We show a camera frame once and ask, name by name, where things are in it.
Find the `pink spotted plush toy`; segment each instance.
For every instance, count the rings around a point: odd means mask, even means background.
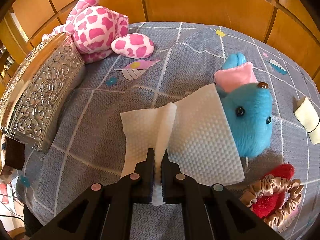
[[[99,0],[79,0],[66,24],[55,27],[42,41],[58,33],[69,33],[86,63],[108,57],[112,51],[131,58],[147,58],[153,42],[144,34],[129,31],[126,15],[98,5]]]

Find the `gold scrunchie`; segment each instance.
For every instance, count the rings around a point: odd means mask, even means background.
[[[273,214],[263,219],[270,226],[279,227],[284,222],[284,217],[290,215],[300,204],[303,185],[300,179],[288,180],[281,177],[267,175],[262,180],[250,184],[244,189],[240,201],[252,210],[252,204],[262,196],[272,196],[274,193],[287,192],[290,194],[282,208],[275,210]]]

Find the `pink fabric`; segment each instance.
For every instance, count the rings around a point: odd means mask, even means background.
[[[109,56],[111,48],[116,53],[133,58],[146,58],[152,54],[153,42],[147,36],[142,34],[127,36],[129,19],[126,15],[99,6],[98,3],[99,0],[79,0],[70,12],[66,24],[55,27],[49,35],[44,34],[42,41],[61,32],[69,33],[86,63]]]
[[[111,48],[115,53],[131,58],[150,57],[155,49],[153,42],[141,33],[132,33],[118,38],[111,43]]]
[[[246,62],[234,68],[218,70],[214,74],[214,81],[229,93],[244,84],[257,83],[257,78],[253,73],[252,63]]]

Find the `grey rivet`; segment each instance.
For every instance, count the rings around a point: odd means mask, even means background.
[[[130,179],[135,180],[135,179],[139,179],[140,175],[138,173],[132,173],[130,174]]]
[[[176,179],[178,179],[178,180],[184,180],[185,178],[186,178],[186,176],[184,174],[182,174],[182,173],[178,173],[176,175]]]
[[[93,184],[92,186],[91,186],[91,189],[93,190],[93,191],[98,191],[98,190],[100,190],[102,188],[102,186],[101,186],[101,184],[99,184],[99,183],[95,183],[95,184]]]
[[[223,186],[222,186],[221,184],[215,184],[215,185],[213,186],[213,189],[214,189],[215,191],[222,191],[222,190],[223,190]]]

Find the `wooden wall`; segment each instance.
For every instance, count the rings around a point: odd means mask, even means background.
[[[76,2],[16,0],[12,8],[29,38],[23,51],[65,23]],[[240,31],[292,58],[320,89],[320,31],[299,0],[100,0],[100,5],[128,15],[131,23],[182,21]]]

